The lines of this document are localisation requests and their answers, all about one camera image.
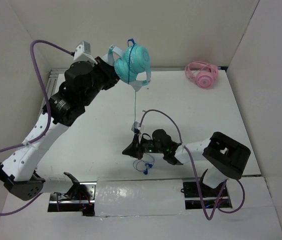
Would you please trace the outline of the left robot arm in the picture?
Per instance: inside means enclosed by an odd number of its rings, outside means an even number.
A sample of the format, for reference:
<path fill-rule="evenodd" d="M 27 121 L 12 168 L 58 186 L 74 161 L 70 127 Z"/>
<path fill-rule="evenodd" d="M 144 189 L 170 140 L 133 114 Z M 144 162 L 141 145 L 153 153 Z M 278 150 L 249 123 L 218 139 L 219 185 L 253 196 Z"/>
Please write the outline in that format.
<path fill-rule="evenodd" d="M 64 82 L 43 107 L 23 143 L 0 163 L 0 180 L 15 197 L 28 201 L 37 196 L 46 181 L 36 167 L 53 143 L 85 113 L 101 90 L 115 86 L 119 77 L 114 60 L 96 57 L 96 63 L 74 62 L 64 73 Z"/>

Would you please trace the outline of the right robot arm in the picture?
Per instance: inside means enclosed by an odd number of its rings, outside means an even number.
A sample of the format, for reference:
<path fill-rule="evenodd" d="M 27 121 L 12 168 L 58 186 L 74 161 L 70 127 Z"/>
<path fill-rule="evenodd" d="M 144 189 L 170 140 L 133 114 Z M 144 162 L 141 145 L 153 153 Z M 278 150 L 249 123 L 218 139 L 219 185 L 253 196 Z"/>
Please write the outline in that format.
<path fill-rule="evenodd" d="M 211 196 L 224 181 L 242 178 L 251 150 L 218 131 L 208 139 L 182 144 L 173 141 L 163 129 L 155 130 L 150 139 L 136 130 L 122 154 L 141 160 L 145 153 L 163 154 L 163 159 L 171 165 L 184 165 L 191 160 L 208 161 L 211 167 L 202 175 L 199 190 L 204 196 Z"/>

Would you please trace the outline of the teal cat-ear headphones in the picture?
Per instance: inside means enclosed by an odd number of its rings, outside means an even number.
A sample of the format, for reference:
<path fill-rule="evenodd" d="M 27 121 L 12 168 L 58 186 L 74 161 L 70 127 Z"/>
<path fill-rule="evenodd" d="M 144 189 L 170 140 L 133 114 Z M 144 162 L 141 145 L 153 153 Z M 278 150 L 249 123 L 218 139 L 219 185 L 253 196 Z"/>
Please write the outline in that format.
<path fill-rule="evenodd" d="M 127 40 L 126 50 L 111 45 L 102 59 L 114 67 L 121 81 L 131 86 L 136 92 L 151 82 L 151 61 L 148 50 L 135 42 Z"/>

